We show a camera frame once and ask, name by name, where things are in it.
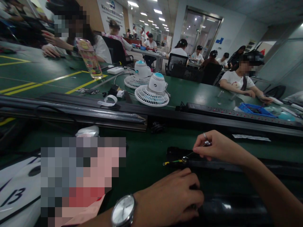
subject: wristwatch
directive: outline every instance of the wristwatch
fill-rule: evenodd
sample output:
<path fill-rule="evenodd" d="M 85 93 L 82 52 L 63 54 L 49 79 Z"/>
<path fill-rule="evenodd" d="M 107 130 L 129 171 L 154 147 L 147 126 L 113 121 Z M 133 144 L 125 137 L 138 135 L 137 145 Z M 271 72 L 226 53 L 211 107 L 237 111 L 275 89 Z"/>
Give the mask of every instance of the wristwatch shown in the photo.
<path fill-rule="evenodd" d="M 113 227 L 130 227 L 133 223 L 136 201 L 133 195 L 119 199 L 111 213 Z"/>

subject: wall sign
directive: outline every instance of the wall sign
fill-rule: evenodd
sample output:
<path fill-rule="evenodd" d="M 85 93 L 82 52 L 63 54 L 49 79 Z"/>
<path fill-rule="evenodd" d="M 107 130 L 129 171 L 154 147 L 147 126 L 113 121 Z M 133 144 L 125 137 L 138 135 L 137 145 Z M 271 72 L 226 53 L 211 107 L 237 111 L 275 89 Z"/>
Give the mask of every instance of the wall sign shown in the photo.
<path fill-rule="evenodd" d="M 123 7 L 114 0 L 97 0 L 97 2 L 104 31 L 106 33 L 110 32 L 109 22 L 114 20 L 120 25 L 119 35 L 123 36 L 123 33 L 125 33 Z"/>

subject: small fan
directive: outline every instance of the small fan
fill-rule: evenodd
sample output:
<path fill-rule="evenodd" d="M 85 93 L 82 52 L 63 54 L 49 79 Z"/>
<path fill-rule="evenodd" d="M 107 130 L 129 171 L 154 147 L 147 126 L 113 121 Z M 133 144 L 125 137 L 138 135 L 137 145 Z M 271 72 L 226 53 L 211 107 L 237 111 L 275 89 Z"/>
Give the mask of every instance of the small fan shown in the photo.
<path fill-rule="evenodd" d="M 137 61 L 135 71 L 135 75 L 130 75 L 124 79 L 125 85 L 135 89 L 142 85 L 148 85 L 150 76 L 152 75 L 151 68 L 145 62 Z"/>
<path fill-rule="evenodd" d="M 166 92 L 167 83 L 161 73 L 155 73 L 151 76 L 148 85 L 143 85 L 135 90 L 136 99 L 148 106 L 163 107 L 169 102 L 169 96 Z"/>

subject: table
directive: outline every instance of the table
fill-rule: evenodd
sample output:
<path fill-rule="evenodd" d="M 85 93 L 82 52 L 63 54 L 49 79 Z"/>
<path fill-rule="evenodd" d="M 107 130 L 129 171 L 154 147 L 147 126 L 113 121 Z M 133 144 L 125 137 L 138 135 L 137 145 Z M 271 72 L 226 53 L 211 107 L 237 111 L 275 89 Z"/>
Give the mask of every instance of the table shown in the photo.
<path fill-rule="evenodd" d="M 155 53 L 153 51 L 147 51 L 147 50 L 141 50 L 141 49 L 136 49 L 136 48 L 133 48 L 131 50 L 132 52 L 136 52 L 136 53 L 139 53 L 139 54 L 144 54 L 144 55 L 149 55 L 149 56 L 153 56 L 156 58 L 156 68 L 155 68 L 155 72 L 161 72 L 162 70 L 162 61 L 163 59 L 167 59 L 166 57 L 163 57 L 160 55 L 160 53 Z"/>
<path fill-rule="evenodd" d="M 0 42 L 0 44 L 11 48 L 20 47 L 4 42 Z M 78 92 L 75 92 L 76 89 L 82 87 L 91 88 L 98 83 L 102 84 L 107 79 L 115 78 L 115 76 L 107 74 L 108 76 L 102 80 L 92 80 L 90 75 L 85 72 L 86 69 L 83 60 L 77 57 L 66 56 L 66 59 L 49 59 L 41 57 L 41 50 L 39 49 L 24 46 L 21 46 L 21 49 L 23 51 L 17 54 L 2 54 L 0 56 L 0 93 L 2 94 L 29 98 L 37 98 L 49 92 L 80 95 Z M 118 76 L 116 84 L 122 89 L 133 92 L 133 89 L 124 86 L 124 77 Z M 258 99 L 242 95 L 239 95 L 239 98 L 234 101 L 228 101 L 232 96 L 228 92 L 225 92 L 222 97 L 216 98 L 220 91 L 219 87 L 198 84 L 168 76 L 165 76 L 165 81 L 168 83 L 167 90 L 171 94 L 170 102 L 165 108 L 171 110 L 176 105 L 179 105 L 181 101 L 226 109 L 233 109 L 242 101 L 251 104 L 260 104 Z M 108 91 L 112 83 L 113 80 L 102 84 L 99 88 L 100 92 Z M 94 96 L 85 94 L 85 96 L 102 99 L 101 94 Z M 141 103 L 135 101 L 133 96 L 132 99 L 134 104 L 141 105 Z M 62 124 L 61 126 L 71 127 L 69 124 Z M 144 189 L 174 171 L 174 169 L 162 165 L 165 160 L 166 149 L 169 146 L 192 149 L 197 135 L 204 132 L 204 130 L 206 128 L 192 130 L 166 127 L 164 133 L 151 134 L 150 129 L 147 132 L 136 132 L 100 127 L 101 136 L 126 137 L 129 146 L 126 157 L 127 167 L 119 168 L 119 181 L 113 181 L 115 182 L 113 183 L 115 187 L 111 190 L 110 196 L 101 211 L 112 207 L 117 199 L 123 195 Z M 65 132 L 42 124 L 37 129 L 26 134 L 16 150 L 30 152 L 39 147 L 49 146 L 45 138 L 68 136 Z M 266 143 L 241 140 L 238 140 L 237 143 L 259 158 L 303 163 L 302 143 L 297 144 L 288 141 Z M 2 158 L 0 163 L 7 163 L 16 157 L 18 156 L 11 155 Z M 243 174 L 214 170 L 193 169 L 192 171 L 198 175 L 201 189 L 205 194 L 256 194 L 256 191 L 251 187 L 251 184 Z M 294 194 L 302 196 L 302 181 L 295 179 L 284 179 L 282 181 Z"/>

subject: plastic box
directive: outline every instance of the plastic box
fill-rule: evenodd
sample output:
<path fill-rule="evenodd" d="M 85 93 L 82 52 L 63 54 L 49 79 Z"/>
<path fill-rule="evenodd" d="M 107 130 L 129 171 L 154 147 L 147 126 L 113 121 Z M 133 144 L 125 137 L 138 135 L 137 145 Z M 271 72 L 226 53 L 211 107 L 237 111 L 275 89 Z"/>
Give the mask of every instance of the plastic box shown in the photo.
<path fill-rule="evenodd" d="M 252 112 L 248 107 L 258 109 L 261 112 L 261 114 Z M 270 112 L 268 112 L 266 109 L 264 109 L 261 106 L 256 106 L 256 105 L 247 104 L 247 103 L 242 102 L 241 105 L 239 106 L 239 109 L 241 109 L 245 113 L 249 113 L 249 114 L 255 114 L 255 115 L 264 116 L 264 117 L 276 118 L 274 115 L 272 115 Z"/>

